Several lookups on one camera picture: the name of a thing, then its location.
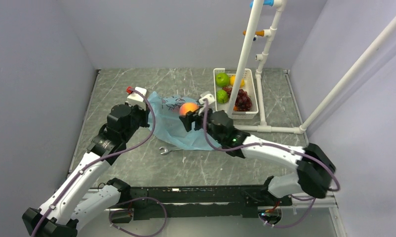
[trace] wrench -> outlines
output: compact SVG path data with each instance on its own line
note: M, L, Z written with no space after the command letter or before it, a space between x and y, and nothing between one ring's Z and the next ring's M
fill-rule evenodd
M172 151L180 151L180 150L182 150L182 149L177 148L177 147L171 147L171 148L160 147L159 150L163 150L163 152L160 153L160 155L163 155L163 156L164 156L164 155L169 154L169 152L172 152Z

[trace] blue valve handle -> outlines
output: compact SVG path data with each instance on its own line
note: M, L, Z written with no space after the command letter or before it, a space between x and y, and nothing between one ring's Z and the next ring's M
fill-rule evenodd
M265 0L264 5L269 5L273 6L274 5L274 0ZM253 1L250 3L250 8L253 7Z

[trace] red grapes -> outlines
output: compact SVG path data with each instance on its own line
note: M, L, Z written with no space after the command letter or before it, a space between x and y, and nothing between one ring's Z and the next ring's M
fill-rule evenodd
M223 90L227 92L227 95L231 96L232 88L231 87L223 87ZM249 111L252 108L252 100L247 95L247 92L243 89L238 90L238 96L236 98L235 106L237 107L236 111Z

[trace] gray marble tabletop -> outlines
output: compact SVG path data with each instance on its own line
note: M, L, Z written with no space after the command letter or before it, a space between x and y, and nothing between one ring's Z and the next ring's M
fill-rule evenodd
M73 167L80 162L90 140L106 122L110 109L114 105L124 103L128 86L143 87L149 91L156 91L161 96L179 94L198 99L201 93L214 89L213 68L101 70ZM267 123L271 126L298 126L300 122L283 70L264 69L262 88ZM235 124L257 125L259 119L257 115L252 120L235 120ZM146 128L140 128L127 143L127 147L139 143L149 132ZM265 140L286 145L306 145L303 135L251 133ZM173 151L162 156L158 148L165 145L168 144L153 136L143 146L122 154L95 185L114 177L132 186L263 184L268 176L281 176L290 172L284 167L268 162L234 158L216 151Z

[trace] plastic basket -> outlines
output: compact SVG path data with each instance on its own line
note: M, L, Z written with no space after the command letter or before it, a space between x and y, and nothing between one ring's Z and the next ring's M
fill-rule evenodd
M229 73L229 71L226 71L225 68L215 68L213 73L214 73L214 95L217 94L217 90L222 89L221 87L217 86L215 83L215 77L219 73L226 73L231 77L232 75L236 75L236 71L232 70L234 73ZM255 115L259 112L258 108L258 101L256 97L256 91L255 91L255 84L253 83L253 75L252 71L248 68L244 69L244 75L243 75L243 80L244 80L244 86L241 88L244 91L247 91L247 95L250 97L252 100L252 108L250 108L250 111L247 112L237 112L233 111L233 114L231 116L232 119L252 119L255 117ZM216 111L227 111L227 108L229 107L229 103L225 104L219 104L215 103L215 110Z

